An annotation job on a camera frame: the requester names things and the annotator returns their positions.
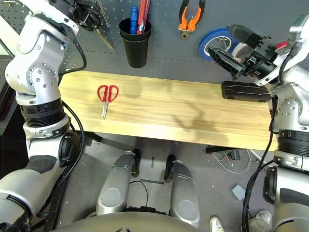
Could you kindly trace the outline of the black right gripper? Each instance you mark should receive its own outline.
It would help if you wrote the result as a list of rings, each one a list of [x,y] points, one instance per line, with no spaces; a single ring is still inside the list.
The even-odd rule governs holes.
[[[211,58],[217,65],[228,71],[233,79],[248,75],[262,79],[276,68],[274,60],[278,55],[276,53],[277,47],[270,41],[270,36],[261,37],[243,25],[228,25],[227,29],[236,40],[253,49],[242,64],[233,59],[232,55],[226,51],[208,47]]]

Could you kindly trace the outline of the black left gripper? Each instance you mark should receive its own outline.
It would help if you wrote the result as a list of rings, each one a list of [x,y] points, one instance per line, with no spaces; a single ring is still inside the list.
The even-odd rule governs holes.
[[[97,0],[57,0],[56,8],[85,30],[99,28],[101,8]]]

